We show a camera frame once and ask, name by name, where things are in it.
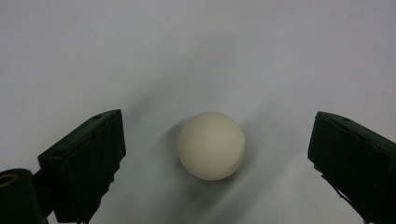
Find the ball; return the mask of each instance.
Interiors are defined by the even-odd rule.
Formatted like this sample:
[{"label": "ball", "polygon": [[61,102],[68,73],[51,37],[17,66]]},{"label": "ball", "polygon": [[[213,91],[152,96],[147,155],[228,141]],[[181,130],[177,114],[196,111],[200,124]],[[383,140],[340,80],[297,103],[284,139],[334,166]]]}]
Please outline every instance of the ball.
[{"label": "ball", "polygon": [[203,180],[220,180],[241,165],[245,144],[244,133],[233,119],[218,112],[206,112],[183,126],[177,150],[189,173]]}]

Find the white surface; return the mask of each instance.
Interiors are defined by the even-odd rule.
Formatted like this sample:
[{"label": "white surface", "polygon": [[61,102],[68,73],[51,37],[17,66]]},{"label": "white surface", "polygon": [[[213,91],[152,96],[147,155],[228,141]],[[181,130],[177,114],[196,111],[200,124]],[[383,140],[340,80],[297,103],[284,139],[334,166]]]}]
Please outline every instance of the white surface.
[{"label": "white surface", "polygon": [[203,180],[232,175],[244,160],[245,149],[242,129],[219,112],[205,112],[188,120],[177,139],[181,164]]},{"label": "white surface", "polygon": [[[361,223],[306,158],[317,111],[396,140],[395,1],[1,1],[0,170],[121,108],[105,223]],[[180,122],[230,115],[233,178],[186,174]]]}]

